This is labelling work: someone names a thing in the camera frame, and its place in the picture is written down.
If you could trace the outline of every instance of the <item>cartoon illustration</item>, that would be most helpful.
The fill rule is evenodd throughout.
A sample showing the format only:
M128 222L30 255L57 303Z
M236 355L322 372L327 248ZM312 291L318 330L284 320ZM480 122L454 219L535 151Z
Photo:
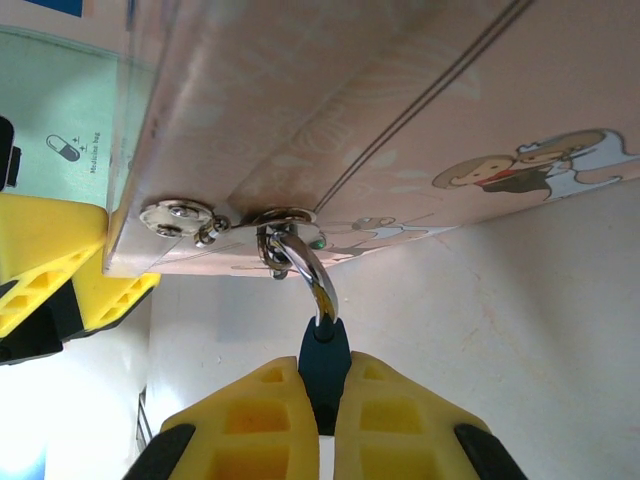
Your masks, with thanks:
M640 160L624 150L622 137L613 130L582 130L522 145L516 156L490 155L459 163L433 180L433 186L454 189L476 185L485 192L547 192L545 200L616 183L614 176L597 183L580 180L580 173Z
M385 247L414 238L424 237L455 227L432 227L419 225L420 221L433 215L397 222L393 217L363 217L355 222L330 222L322 226L333 243L328 250L358 256L373 248Z

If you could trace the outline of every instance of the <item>cartoon character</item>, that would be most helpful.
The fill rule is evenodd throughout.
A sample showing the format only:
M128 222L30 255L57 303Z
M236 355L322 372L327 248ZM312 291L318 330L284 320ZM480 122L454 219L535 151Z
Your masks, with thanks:
M322 231L333 234L330 238L340 245L332 244L328 250L335 253L361 255L367 250L384 247L414 238L437 234L455 227L431 227L415 225L433 214L397 222L393 217L363 217L353 223L331 222L322 227Z
M612 130L582 130L518 147L517 155L474 158L445 170L433 180L443 189L476 185L485 192L547 192L545 200L568 197L621 180L580 181L580 172L637 161L624 151L622 137Z

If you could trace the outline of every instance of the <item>metal ring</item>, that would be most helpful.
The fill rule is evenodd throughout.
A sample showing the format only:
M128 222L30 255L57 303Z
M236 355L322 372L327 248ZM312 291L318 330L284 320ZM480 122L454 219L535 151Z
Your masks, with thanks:
M313 250L300 237L286 231L272 233L268 244L287 257L309 285L318 308L316 328L321 328L327 319L331 320L333 327L338 321L338 297L327 271Z

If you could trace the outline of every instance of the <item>capsule icon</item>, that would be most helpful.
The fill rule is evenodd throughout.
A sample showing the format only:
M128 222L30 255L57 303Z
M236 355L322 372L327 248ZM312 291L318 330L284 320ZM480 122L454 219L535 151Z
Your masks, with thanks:
M80 152L58 135L49 135L47 137L47 146L70 162L77 162L80 159Z

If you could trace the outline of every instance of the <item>white wall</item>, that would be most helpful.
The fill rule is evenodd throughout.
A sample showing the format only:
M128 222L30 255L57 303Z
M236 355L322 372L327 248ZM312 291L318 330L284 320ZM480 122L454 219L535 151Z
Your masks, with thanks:
M62 353L0 367L0 479L44 448L46 480L122 478L136 455L150 306L143 302L118 328L74 340Z
M530 478L640 478L639 187L336 266L352 348L479 415ZM165 277L153 297L153 427L296 355L314 313L305 288Z

